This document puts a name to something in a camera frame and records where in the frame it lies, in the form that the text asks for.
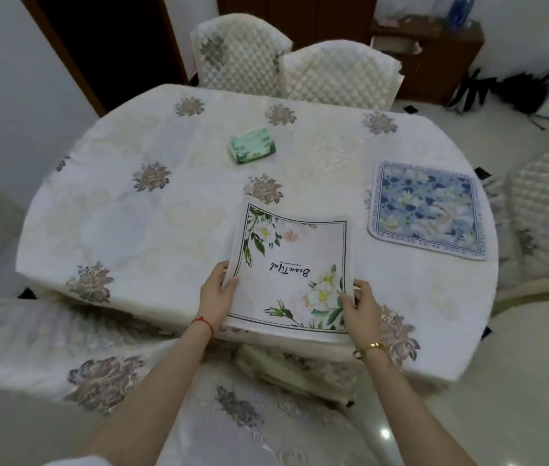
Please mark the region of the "person's right hand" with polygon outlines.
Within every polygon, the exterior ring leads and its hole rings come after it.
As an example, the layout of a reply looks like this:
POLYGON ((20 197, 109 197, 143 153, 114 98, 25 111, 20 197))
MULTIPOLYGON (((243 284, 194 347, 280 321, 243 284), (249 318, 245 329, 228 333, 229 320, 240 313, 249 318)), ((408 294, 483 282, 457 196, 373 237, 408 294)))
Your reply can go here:
POLYGON ((356 302, 356 316, 344 316, 343 321, 348 335, 357 350, 383 342, 382 307, 373 296, 368 282, 353 281, 356 302))

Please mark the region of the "person's left hand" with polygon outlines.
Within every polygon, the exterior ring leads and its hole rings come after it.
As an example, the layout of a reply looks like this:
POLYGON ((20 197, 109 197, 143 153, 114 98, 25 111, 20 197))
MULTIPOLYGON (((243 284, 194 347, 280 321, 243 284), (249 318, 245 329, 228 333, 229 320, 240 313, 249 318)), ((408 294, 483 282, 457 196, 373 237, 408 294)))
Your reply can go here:
POLYGON ((201 286, 200 302, 196 314, 196 321, 206 324, 213 337, 232 308, 233 302, 225 302, 221 289, 226 281, 229 261, 218 263, 207 280, 201 286))

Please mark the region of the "white floral printed towel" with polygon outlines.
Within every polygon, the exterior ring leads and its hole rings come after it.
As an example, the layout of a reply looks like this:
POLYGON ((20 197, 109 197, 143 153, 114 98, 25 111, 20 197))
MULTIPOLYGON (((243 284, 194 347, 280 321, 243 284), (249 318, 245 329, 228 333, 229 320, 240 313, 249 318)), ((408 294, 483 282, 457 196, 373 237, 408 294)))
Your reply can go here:
POLYGON ((224 325, 263 336, 342 345, 341 295, 354 298, 353 224, 296 217, 254 198, 239 210, 225 281, 238 278, 224 325))

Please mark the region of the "person's left forearm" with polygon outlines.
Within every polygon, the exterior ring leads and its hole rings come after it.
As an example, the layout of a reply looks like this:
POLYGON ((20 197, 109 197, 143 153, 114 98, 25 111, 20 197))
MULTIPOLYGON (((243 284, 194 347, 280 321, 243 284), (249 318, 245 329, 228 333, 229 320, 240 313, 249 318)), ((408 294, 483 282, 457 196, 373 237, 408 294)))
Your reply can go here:
POLYGON ((193 320, 70 464, 156 466, 212 338, 205 323, 193 320))

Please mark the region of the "person's right forearm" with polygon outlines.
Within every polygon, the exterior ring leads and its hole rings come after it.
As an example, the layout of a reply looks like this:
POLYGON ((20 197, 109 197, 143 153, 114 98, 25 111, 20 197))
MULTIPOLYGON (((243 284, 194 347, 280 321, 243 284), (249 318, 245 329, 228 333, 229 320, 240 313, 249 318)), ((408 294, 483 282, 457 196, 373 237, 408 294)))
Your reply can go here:
POLYGON ((405 466, 478 466, 393 364, 387 347, 356 350, 386 414, 405 466))

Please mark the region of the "white floral tablecloth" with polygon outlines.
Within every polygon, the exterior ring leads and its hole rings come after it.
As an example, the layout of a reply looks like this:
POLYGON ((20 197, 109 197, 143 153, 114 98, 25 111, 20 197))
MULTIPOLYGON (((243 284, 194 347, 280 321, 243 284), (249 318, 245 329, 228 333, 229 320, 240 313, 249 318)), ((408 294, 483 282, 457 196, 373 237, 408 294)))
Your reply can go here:
MULTIPOLYGON (((484 261, 377 240, 367 227, 381 161, 476 178, 455 143, 423 116, 161 85, 99 119, 45 178, 15 269, 80 302, 185 326, 196 316, 198 284, 230 259, 244 199, 296 217, 347 216, 353 280, 367 281, 392 312, 386 344, 395 363, 456 382, 495 298, 498 244, 488 198, 478 180, 484 261), (256 128, 270 129, 276 153, 236 164, 230 137, 256 128)), ((222 337, 241 343, 355 361, 349 336, 332 345, 223 326, 222 337)))

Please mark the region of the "blue floral square towel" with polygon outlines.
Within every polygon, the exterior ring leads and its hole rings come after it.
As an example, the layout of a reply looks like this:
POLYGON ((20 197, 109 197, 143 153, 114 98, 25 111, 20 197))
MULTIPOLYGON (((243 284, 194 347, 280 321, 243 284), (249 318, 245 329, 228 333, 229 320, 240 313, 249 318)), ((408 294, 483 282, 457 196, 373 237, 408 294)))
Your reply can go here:
POLYGON ((468 174, 379 162, 367 229, 383 242, 468 260, 487 259, 478 179, 468 174))

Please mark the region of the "green tissue packet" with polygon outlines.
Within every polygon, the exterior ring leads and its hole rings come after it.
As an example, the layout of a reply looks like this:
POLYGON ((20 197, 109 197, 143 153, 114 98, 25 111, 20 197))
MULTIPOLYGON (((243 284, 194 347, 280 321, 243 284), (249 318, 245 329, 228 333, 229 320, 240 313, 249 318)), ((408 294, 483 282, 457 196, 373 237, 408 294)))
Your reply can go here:
POLYGON ((256 128, 231 136, 227 151, 236 164, 247 164, 274 155, 277 148, 269 128, 256 128))

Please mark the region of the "white floral chair cover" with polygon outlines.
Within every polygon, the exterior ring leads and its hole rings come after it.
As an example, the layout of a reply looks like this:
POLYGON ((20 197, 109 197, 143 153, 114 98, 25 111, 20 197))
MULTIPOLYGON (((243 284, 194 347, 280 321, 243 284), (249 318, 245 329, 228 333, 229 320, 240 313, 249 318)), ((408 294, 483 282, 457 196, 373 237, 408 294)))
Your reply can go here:
MULTIPOLYGON (((180 334, 62 301, 0 298, 0 389, 109 415, 180 334)), ((382 466, 342 410, 246 375, 211 343, 160 466, 382 466)))

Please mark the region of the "white quilted chair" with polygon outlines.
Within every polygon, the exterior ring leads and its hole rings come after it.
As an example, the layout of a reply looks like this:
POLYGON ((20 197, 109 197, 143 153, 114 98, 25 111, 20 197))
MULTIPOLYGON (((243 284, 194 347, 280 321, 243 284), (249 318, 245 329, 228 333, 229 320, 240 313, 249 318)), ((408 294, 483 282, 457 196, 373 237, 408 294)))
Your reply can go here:
POLYGON ((389 111, 403 84, 401 62, 371 46, 338 39, 279 58, 281 96, 293 101, 389 111))
POLYGON ((482 185, 498 239, 492 316, 517 305, 549 300, 549 150, 482 185))
POLYGON ((228 14, 198 24, 191 32, 201 88, 280 97, 279 59, 293 42, 253 15, 228 14))

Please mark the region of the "brown wooden cabinet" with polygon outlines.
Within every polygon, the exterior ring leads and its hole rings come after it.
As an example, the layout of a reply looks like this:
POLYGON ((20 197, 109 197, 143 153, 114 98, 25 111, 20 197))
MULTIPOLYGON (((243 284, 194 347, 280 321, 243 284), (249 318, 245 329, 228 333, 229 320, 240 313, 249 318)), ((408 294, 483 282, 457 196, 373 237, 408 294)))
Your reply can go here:
POLYGON ((406 15, 370 25, 371 46, 401 63, 396 99, 447 105, 485 43, 481 23, 450 30, 444 19, 406 15))

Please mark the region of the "black bag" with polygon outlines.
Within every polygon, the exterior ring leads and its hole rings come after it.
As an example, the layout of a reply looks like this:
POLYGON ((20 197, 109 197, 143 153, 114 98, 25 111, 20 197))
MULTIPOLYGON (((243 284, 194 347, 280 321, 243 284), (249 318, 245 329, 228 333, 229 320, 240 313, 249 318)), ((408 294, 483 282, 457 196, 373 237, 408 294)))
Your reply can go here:
POLYGON ((482 107, 489 93, 496 95, 516 111, 531 115, 543 104, 549 94, 549 72, 543 77, 522 72, 499 80, 497 77, 480 78, 481 68, 466 74, 445 106, 458 114, 482 107))

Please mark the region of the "blue water bottle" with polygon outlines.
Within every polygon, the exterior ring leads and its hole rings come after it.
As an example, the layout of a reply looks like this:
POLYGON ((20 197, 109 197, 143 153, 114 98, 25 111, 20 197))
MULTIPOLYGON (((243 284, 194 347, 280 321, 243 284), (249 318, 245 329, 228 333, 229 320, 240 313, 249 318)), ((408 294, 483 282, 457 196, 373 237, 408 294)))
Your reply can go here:
POLYGON ((445 18, 445 26, 451 31, 463 28, 472 11, 475 0, 453 0, 449 13, 445 18))

